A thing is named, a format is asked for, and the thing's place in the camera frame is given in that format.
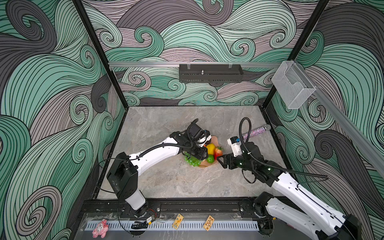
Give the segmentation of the yellow fake lemon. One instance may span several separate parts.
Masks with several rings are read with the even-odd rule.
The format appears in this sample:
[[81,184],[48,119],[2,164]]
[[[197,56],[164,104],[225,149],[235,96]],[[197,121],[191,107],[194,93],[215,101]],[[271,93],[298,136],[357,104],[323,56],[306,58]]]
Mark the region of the yellow fake lemon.
[[214,155],[216,146],[213,143],[206,145],[206,148],[209,155]]

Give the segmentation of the green fake lime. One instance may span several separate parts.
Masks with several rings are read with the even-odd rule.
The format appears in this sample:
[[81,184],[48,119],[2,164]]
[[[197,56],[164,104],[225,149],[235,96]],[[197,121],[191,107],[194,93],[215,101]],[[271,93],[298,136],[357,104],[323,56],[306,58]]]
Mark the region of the green fake lime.
[[213,164],[215,162],[214,155],[209,155],[206,159],[206,162],[209,164]]

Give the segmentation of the red fake strawberry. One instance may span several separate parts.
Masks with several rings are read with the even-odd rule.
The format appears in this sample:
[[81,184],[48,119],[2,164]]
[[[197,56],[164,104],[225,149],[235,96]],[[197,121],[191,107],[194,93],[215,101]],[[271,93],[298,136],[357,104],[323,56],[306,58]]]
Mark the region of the red fake strawberry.
[[214,151],[214,158],[215,160],[223,155],[223,148],[222,147],[216,147]]

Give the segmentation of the green fake grape bunch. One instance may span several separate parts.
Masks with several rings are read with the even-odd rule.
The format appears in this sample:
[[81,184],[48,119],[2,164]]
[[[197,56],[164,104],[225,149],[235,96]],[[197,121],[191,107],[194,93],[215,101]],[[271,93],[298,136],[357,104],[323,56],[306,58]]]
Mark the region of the green fake grape bunch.
[[183,152],[183,156],[185,157],[185,161],[193,167],[198,167],[202,163],[202,160],[197,159],[187,152]]

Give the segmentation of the pink scalloped fruit bowl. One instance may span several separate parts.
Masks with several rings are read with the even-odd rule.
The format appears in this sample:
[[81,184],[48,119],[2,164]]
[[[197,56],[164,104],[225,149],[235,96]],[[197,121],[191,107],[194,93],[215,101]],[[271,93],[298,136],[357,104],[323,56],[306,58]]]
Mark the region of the pink scalloped fruit bowl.
[[[218,141],[218,138],[216,136],[213,136],[212,137],[212,141],[211,143],[213,143],[216,147],[220,147],[219,146],[219,141]],[[202,160],[202,163],[198,166],[199,168],[207,168],[207,167],[210,167],[214,164],[217,164],[218,163],[218,160],[216,159],[215,162],[213,164],[209,164],[206,162],[206,159],[205,160]]]

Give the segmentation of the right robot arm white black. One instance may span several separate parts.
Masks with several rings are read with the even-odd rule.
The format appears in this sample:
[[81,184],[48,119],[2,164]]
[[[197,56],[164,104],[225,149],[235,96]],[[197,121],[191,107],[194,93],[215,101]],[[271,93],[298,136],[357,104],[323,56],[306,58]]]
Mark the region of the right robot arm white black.
[[232,153],[218,158],[223,168],[249,171],[260,181],[283,194],[295,206],[291,207],[273,195],[263,192],[253,202],[252,208],[258,218],[260,231],[268,235],[272,219],[277,218],[312,240],[360,240],[362,224],[355,216],[345,215],[330,207],[297,182],[288,170],[273,161],[266,161],[258,146],[249,140],[250,134],[228,139]]

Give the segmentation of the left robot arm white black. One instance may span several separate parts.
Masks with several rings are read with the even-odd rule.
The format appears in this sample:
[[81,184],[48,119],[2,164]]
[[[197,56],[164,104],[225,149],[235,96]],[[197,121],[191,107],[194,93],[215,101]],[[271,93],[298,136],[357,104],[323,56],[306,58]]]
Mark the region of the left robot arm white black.
[[205,145],[211,142],[208,130],[190,123],[185,131],[173,132],[161,143],[136,154],[117,155],[106,178],[119,201],[127,203],[137,213],[146,211],[148,201],[138,188],[139,176],[149,168],[178,154],[187,154],[199,161],[208,158]]

